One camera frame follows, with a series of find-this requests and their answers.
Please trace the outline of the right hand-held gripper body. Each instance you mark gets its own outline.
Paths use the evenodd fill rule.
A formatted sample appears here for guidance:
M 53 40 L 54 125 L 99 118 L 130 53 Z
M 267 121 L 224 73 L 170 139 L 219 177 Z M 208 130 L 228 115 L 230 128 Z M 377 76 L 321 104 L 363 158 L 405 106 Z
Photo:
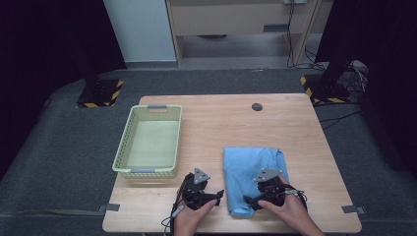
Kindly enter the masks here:
M 263 169 L 261 171 L 256 178 L 258 190 L 261 194 L 253 199 L 255 207 L 260 207 L 258 201 L 267 201 L 279 207 L 283 206 L 285 196 L 290 194 L 294 188 L 289 184 L 284 184 L 280 175 L 280 170 Z

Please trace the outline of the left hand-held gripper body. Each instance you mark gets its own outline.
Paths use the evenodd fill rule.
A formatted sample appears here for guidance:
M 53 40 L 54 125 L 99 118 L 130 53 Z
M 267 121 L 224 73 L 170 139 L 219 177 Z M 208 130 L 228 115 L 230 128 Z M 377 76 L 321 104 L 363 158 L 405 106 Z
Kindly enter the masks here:
M 181 191 L 182 199 L 188 208 L 197 210 L 213 199 L 213 194 L 206 194 L 205 188 L 210 177 L 199 168 L 189 173 L 184 179 Z

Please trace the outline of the blue shirt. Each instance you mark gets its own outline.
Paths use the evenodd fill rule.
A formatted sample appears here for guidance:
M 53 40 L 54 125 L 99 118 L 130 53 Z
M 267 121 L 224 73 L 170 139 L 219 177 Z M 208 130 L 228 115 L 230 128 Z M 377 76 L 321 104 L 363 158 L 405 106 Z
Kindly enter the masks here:
M 285 157 L 279 148 L 271 147 L 225 147 L 223 149 L 223 170 L 225 178 L 227 208 L 231 216 L 252 218 L 255 211 L 245 202 L 244 197 L 257 197 L 256 178 L 263 169 L 279 170 L 289 179 Z

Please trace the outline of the pale green plastic basket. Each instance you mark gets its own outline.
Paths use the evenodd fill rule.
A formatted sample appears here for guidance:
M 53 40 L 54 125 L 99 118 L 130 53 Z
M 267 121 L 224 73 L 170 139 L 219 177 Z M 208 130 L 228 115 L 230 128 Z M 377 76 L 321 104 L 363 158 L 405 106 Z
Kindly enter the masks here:
M 181 105 L 133 106 L 112 169 L 125 178 L 174 178 L 181 126 Z

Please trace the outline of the person's left hand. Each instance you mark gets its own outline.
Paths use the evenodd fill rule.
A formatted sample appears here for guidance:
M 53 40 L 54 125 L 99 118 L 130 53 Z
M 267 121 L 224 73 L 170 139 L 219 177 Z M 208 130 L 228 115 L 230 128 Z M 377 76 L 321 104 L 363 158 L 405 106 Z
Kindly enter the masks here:
M 214 208 L 216 200 L 211 200 L 197 210 L 180 203 L 182 210 L 174 217 L 174 236 L 194 236 L 201 220 Z

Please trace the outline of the person's right hand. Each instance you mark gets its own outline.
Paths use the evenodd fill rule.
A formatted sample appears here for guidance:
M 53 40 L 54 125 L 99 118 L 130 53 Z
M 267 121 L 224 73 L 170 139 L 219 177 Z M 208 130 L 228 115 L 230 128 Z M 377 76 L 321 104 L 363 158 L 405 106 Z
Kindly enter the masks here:
M 282 206 L 276 206 L 268 201 L 258 201 L 258 205 L 277 215 L 293 230 L 301 234 L 308 231 L 307 223 L 310 220 L 310 216 L 299 198 L 294 194 L 286 195 Z

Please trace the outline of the black stand with striped base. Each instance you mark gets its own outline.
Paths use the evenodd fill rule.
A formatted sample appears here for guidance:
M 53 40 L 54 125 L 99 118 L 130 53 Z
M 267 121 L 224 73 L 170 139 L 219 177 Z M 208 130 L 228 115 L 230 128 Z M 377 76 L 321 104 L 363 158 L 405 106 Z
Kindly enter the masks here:
M 96 108 L 113 106 L 124 85 L 121 80 L 102 80 L 91 67 L 83 48 L 69 33 L 65 36 L 69 54 L 82 74 L 86 85 L 78 98 L 79 107 Z
M 345 61 L 330 62 L 322 73 L 308 74 L 300 78 L 304 92 L 313 105 L 350 101 L 347 88 L 338 81 L 346 68 Z

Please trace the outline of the dark curtain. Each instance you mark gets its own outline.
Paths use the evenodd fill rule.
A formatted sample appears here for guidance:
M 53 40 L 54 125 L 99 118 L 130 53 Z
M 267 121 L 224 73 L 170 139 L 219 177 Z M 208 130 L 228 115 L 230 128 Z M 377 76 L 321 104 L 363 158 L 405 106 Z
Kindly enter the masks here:
M 124 67 L 104 0 L 0 0 L 0 179 L 51 93 Z
M 368 122 L 391 166 L 417 178 L 417 0 L 333 0 L 316 60 L 322 89 L 366 65 Z

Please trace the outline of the white cabinet panel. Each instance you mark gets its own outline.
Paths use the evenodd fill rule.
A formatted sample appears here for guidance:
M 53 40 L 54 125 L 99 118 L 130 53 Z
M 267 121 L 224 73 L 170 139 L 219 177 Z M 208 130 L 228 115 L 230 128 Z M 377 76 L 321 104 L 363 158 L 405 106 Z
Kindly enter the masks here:
M 104 0 L 127 63 L 175 62 L 165 0 Z

